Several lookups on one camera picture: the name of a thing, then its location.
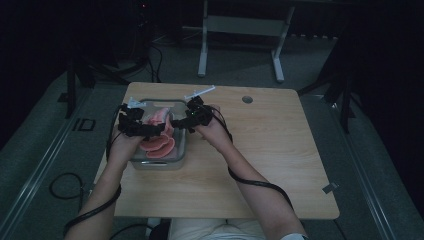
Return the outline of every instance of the black cable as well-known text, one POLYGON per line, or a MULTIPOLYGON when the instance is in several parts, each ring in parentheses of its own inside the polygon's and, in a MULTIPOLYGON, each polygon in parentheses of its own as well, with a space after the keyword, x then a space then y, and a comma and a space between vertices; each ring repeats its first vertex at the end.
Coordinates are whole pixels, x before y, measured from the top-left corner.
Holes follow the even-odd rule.
POLYGON ((115 195, 113 195, 113 197, 109 201, 107 201, 106 203, 104 203, 100 207, 93 209, 93 210, 91 210, 87 213, 84 213, 84 214, 72 219, 71 221, 69 221, 64 227, 63 236, 65 236, 66 233, 69 231, 69 229, 71 227, 73 227, 74 225, 76 225, 76 224, 78 224, 82 221, 85 221, 85 220, 91 218, 92 216, 102 212, 103 210, 107 209, 108 207, 110 207, 121 195, 121 190, 122 190, 121 184, 119 184, 119 187, 115 192, 115 195))
POLYGON ((106 141, 106 160, 109 159, 110 148, 112 147, 112 143, 116 139, 115 138, 112 141, 112 134, 113 134, 113 129, 115 128, 115 120, 118 117, 118 112, 121 109, 121 107, 122 107, 122 105, 119 105, 118 107, 116 107, 115 111, 113 112, 113 117, 112 117, 112 121, 111 121, 111 124, 110 124, 110 129, 109 129, 109 137, 106 141))
POLYGON ((157 48, 153 45, 151 45, 151 47, 153 49, 155 49, 156 51, 158 51, 158 53, 160 55, 159 64, 158 64, 158 67, 156 68, 156 82, 161 83, 162 80, 159 78, 159 71, 160 71, 160 67, 162 65, 162 59, 163 59, 162 51, 159 48, 157 48))
POLYGON ((137 72, 135 72, 135 73, 133 73, 133 74, 131 74, 131 75, 129 75, 129 76, 125 76, 125 79, 130 79, 130 78, 132 78, 132 77, 134 77, 134 76, 136 76, 137 74, 139 74, 140 72, 142 72, 142 71, 144 71, 146 69, 146 67, 144 67, 143 66, 143 68, 142 69, 140 69, 140 70, 138 70, 137 72))
MULTIPOLYGON (((196 104, 196 106, 201 107, 203 110, 207 111, 209 114, 212 114, 212 116, 221 124, 221 126, 227 132, 228 137, 230 138, 231 142, 233 141, 233 137, 232 137, 231 133, 229 132, 229 130, 227 128, 227 124, 225 123, 224 116, 221 114, 220 111, 218 111, 218 109, 208 105, 208 107, 210 109, 219 113, 222 120, 219 117, 217 117, 213 112, 211 112, 207 107, 200 105, 200 104, 196 104)), ((237 182, 240 182, 240 183, 243 183, 243 184, 248 184, 248 185, 253 185, 253 186, 267 187, 267 188, 276 190, 277 192, 281 193, 281 195, 283 195, 283 197, 286 199, 286 201, 288 202, 290 207, 294 210, 293 204, 291 203, 289 196, 287 195, 287 193, 281 187, 279 187, 275 184, 269 183, 269 182, 246 180, 246 179, 240 178, 230 168, 228 168, 228 173, 237 182)))
POLYGON ((119 231, 118 231, 118 232, 116 232, 115 234, 113 234, 113 235, 112 235, 112 237, 110 237, 110 240, 112 240, 113 238, 115 238, 116 236, 118 236, 118 234, 122 233, 123 231, 126 231, 126 230, 128 230, 128 229, 130 229, 130 228, 135 228, 135 227, 146 227, 146 228, 148 228, 148 229, 150 229, 150 230, 152 230, 152 229, 153 229, 151 226, 149 226, 149 225, 147 225, 147 224, 142 224, 142 223, 129 225, 129 226, 127 226, 127 227, 125 227, 125 228, 123 228, 123 229, 119 230, 119 231))
POLYGON ((342 234, 342 237, 344 240, 347 240, 345 233, 343 232, 342 228, 340 227, 339 223, 336 221, 336 219, 333 220, 333 222, 336 224, 337 229, 339 229, 340 234, 342 234))
POLYGON ((155 82, 155 70, 153 69, 153 64, 152 64, 152 61, 150 60, 150 58, 148 59, 148 62, 149 62, 149 66, 150 66, 150 69, 151 69, 151 75, 152 75, 152 83, 154 83, 155 82))
POLYGON ((59 175, 59 176, 57 176, 55 179, 53 179, 53 181, 50 183, 49 191, 50 191, 50 194, 51 194, 51 195, 53 195, 53 197, 58 198, 58 199, 62 199, 62 200, 69 200, 69 199, 74 199, 74 198, 78 198, 78 197, 79 197, 79 207, 78 207, 78 212, 81 210, 81 208, 82 208, 82 202, 83 202, 83 199, 84 199, 84 184, 83 184, 83 182, 82 182, 81 177, 80 177, 80 176, 78 176, 77 174, 75 174, 75 173, 71 173, 71 172, 67 172, 67 173, 62 173, 62 174, 60 174, 60 175, 59 175), (79 192, 79 194, 74 195, 74 196, 60 196, 60 195, 58 195, 58 194, 56 194, 56 193, 54 192, 54 190, 53 190, 54 184, 55 184, 55 183, 56 183, 56 181, 58 181, 60 178, 62 178, 62 177, 64 177, 64 176, 68 176, 68 175, 71 175, 71 176, 74 176, 74 177, 76 177, 76 178, 77 178, 77 180, 78 180, 78 182, 79 182, 79 189, 80 189, 80 192, 79 192))

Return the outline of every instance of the hand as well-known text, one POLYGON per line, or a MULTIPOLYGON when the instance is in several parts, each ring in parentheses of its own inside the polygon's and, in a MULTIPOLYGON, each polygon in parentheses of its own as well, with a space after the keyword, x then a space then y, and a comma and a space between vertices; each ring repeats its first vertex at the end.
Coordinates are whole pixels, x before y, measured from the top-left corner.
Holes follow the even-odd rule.
POLYGON ((115 126, 112 134, 112 146, 110 148, 108 162, 112 161, 126 166, 143 138, 142 136, 128 137, 115 126))
MULTIPOLYGON (((217 105, 211 105, 216 110, 220 110, 217 105)), ((213 111, 216 117, 220 117, 217 111, 213 111)), ((198 125, 194 130, 202 134, 202 136, 215 147, 220 153, 223 153, 228 147, 233 146, 227 132, 215 118, 212 118, 208 126, 198 125)))

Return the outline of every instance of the gray carpet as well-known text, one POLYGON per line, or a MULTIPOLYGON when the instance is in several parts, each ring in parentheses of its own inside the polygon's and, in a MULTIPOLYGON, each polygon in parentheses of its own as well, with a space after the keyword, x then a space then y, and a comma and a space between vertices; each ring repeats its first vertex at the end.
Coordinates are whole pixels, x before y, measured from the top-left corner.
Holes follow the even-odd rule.
MULTIPOLYGON (((334 45, 326 39, 286 40, 281 57, 286 81, 280 84, 275 81, 270 53, 265 50, 271 46, 269 42, 272 44, 272 40, 258 43, 258 39, 253 42, 248 39, 246 45, 256 47, 244 47, 227 44, 223 39, 219 35, 211 38, 205 78, 197 77, 198 36, 185 40, 182 46, 175 46, 166 38, 156 41, 155 46, 163 55, 161 80, 165 83, 298 90, 316 79, 334 45)), ((150 55, 153 65, 158 66, 159 52, 152 49, 150 55)), ((56 102, 60 93, 65 91, 65 78, 57 79, 2 150, 0 215, 3 221, 13 209, 13 203, 28 177, 39 163, 45 162, 44 153, 54 142, 56 133, 70 126, 65 131, 63 144, 47 166, 44 179, 35 188, 37 191, 28 202, 28 208, 17 215, 16 225, 8 235, 10 239, 62 238, 63 225, 77 213, 78 200, 60 200, 49 193, 49 184, 59 174, 75 172, 86 183, 84 189, 91 187, 104 151, 112 113, 125 93, 125 86, 110 82, 101 75, 97 77, 99 81, 94 89, 78 87, 79 108, 69 120, 64 119, 66 105, 56 102), (95 120, 93 131, 73 130, 78 119, 95 120)), ((149 82, 151 74, 147 68, 126 78, 149 82)), ((328 178, 339 185, 334 194, 340 217, 336 222, 305 219, 305 228, 311 239, 424 239, 423 221, 367 117, 353 105, 356 118, 349 120, 351 133, 344 134, 337 122, 338 111, 318 97, 324 91, 325 86, 301 97, 301 102, 328 178)), ((78 191, 78 182, 71 177, 63 178, 55 186, 63 194, 78 191)), ((145 221, 142 218, 116 218, 114 232, 145 221)), ((133 228, 116 239, 144 239, 144 231, 145 228, 133 228)))

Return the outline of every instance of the metal stand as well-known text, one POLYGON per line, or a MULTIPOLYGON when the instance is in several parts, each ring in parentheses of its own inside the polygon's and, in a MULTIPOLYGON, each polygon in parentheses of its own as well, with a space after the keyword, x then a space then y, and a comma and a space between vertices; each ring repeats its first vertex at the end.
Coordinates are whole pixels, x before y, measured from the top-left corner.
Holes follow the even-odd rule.
POLYGON ((349 133, 348 119, 350 116, 350 97, 352 93, 352 84, 355 78, 354 49, 347 44, 349 39, 343 35, 331 51, 326 60, 317 80, 298 90, 299 96, 302 96, 325 84, 330 84, 324 94, 324 100, 327 103, 335 104, 343 93, 342 108, 340 113, 340 124, 346 133, 349 133))
POLYGON ((197 72, 197 75, 199 77, 206 76, 206 65, 208 57, 208 32, 255 34, 262 36, 280 37, 277 47, 271 51, 271 57, 274 65, 276 79, 278 82, 283 82, 284 74, 280 62, 280 54, 281 49, 283 48, 284 40, 287 36, 287 31, 289 29, 294 9, 294 7, 289 8, 286 19, 284 21, 225 17, 208 15, 208 0, 204 0, 202 49, 200 51, 199 70, 197 72))
POLYGON ((81 84, 84 87, 93 88, 95 79, 92 74, 92 69, 106 75, 109 79, 117 82, 118 84, 128 85, 130 82, 121 78, 118 74, 110 71, 101 64, 96 63, 88 57, 73 57, 67 64, 67 92, 62 93, 59 102, 67 102, 68 109, 65 118, 70 118, 76 107, 76 80, 78 76, 81 84))

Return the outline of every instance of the white object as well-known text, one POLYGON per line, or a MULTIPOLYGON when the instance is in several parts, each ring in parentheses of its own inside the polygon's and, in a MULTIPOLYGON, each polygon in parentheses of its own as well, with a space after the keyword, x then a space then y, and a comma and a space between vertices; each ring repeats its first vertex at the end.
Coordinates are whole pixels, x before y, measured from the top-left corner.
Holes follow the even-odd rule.
POLYGON ((146 103, 136 101, 134 100, 133 97, 130 97, 130 100, 128 101, 128 108, 141 108, 145 106, 146 106, 146 103))
POLYGON ((199 96, 199 95, 201 95, 203 93, 210 92, 210 91, 212 91, 214 89, 215 89, 215 85, 212 85, 212 86, 210 86, 210 87, 208 87, 208 88, 206 88, 204 90, 200 90, 200 91, 194 90, 194 93, 192 95, 185 95, 184 98, 186 100, 187 99, 190 99, 190 98, 194 98, 194 97, 197 97, 197 96, 199 96))

